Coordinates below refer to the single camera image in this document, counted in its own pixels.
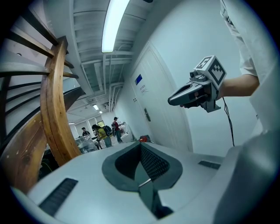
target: wooden railing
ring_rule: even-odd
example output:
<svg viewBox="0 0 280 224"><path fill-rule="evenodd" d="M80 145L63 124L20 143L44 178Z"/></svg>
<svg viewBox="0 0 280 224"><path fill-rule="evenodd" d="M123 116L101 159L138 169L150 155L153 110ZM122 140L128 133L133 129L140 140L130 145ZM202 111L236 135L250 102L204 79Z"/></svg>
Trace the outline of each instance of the wooden railing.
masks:
<svg viewBox="0 0 280 224"><path fill-rule="evenodd" d="M0 163L10 185L27 193L38 180L47 143L60 166L81 154L68 125L66 110L84 92L79 87L63 94L63 77L78 78L63 71L64 65L73 68L65 60L66 37L55 38L33 11L27 10L22 17L53 44L48 49L20 28L13 27L7 38L47 56L47 61L44 67L16 62L0 64L0 77L4 77L0 92ZM42 81L9 87L11 76L19 75L42 75ZM7 99L8 91L35 84L41 87ZM40 94L6 111L6 103L38 90ZM40 106L7 134L5 116L39 97Z"/></svg>

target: door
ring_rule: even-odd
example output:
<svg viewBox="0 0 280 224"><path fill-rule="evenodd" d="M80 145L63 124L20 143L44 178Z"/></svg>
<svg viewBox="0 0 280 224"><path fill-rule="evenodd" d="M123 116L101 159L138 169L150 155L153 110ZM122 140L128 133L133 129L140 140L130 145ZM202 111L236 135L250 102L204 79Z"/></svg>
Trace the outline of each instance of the door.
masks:
<svg viewBox="0 0 280 224"><path fill-rule="evenodd" d="M188 150L190 139L180 107L170 106L174 92L165 70L149 48L131 77L131 85L156 144Z"/></svg>

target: black bag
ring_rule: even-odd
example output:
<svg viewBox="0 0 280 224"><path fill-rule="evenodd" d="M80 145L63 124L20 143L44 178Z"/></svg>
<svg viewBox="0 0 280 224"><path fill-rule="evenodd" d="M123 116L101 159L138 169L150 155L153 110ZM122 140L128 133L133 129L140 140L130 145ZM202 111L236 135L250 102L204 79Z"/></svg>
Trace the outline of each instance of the black bag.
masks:
<svg viewBox="0 0 280 224"><path fill-rule="evenodd" d="M104 129L107 136L111 135L112 129L109 126L106 125L106 126L103 127L103 129Z"/></svg>

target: white shirt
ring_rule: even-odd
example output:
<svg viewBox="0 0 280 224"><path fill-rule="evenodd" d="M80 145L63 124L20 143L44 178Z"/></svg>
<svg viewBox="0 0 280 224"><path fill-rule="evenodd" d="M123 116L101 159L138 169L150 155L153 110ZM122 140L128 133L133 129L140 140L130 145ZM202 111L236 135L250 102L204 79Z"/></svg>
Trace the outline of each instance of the white shirt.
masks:
<svg viewBox="0 0 280 224"><path fill-rule="evenodd" d="M280 128L280 56L266 27L244 1L220 0L221 15L240 51L242 74L258 76L250 97L259 120L252 135Z"/></svg>

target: ceiling light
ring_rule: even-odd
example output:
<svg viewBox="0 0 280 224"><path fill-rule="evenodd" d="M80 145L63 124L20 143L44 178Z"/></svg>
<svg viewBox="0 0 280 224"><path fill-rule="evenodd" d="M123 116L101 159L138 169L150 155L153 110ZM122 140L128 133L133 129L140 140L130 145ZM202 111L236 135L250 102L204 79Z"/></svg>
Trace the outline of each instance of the ceiling light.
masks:
<svg viewBox="0 0 280 224"><path fill-rule="evenodd" d="M130 0L110 0L103 28L101 51L112 52L123 14Z"/></svg>
<svg viewBox="0 0 280 224"><path fill-rule="evenodd" d="M95 104L93 105L93 107L96 109L96 110L99 110L98 106Z"/></svg>

